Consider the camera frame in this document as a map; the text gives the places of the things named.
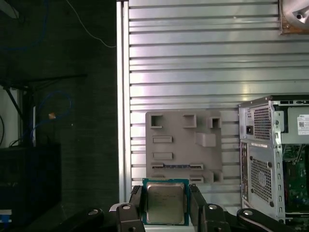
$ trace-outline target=corrugated metal wall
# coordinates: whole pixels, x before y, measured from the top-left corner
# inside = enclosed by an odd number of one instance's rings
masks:
[[[224,183],[201,189],[231,212],[241,206],[237,104],[309,92],[309,37],[279,26],[275,0],[129,0],[133,185],[146,176],[147,111],[216,108]]]

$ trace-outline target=black box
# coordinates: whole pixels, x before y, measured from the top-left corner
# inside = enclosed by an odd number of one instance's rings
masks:
[[[60,145],[0,149],[0,210],[25,226],[61,200]]]

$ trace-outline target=dark wall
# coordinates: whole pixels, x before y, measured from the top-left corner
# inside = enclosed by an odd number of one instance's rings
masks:
[[[42,33],[43,0],[10,1],[24,16],[17,21],[0,13],[0,76],[11,80],[88,74],[64,80],[38,93],[36,101],[54,90],[71,95],[70,114],[38,129],[62,144],[63,208],[67,216],[88,205],[108,208],[118,202],[116,48],[91,38],[65,0],[50,0],[46,34],[41,43],[22,51]],[[116,45],[115,0],[71,0],[87,29]],[[39,119],[66,111],[68,101],[57,95]]]

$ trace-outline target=barcode label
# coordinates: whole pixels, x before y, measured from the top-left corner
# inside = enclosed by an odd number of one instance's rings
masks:
[[[297,118],[298,135],[309,135],[309,115],[300,115]]]

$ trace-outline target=white sticker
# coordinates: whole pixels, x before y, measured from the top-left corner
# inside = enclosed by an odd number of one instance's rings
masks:
[[[264,147],[267,148],[266,144],[257,144],[257,143],[251,143],[252,146],[259,146],[259,147]]]
[[[309,115],[300,115],[297,118],[298,135],[309,135]]]

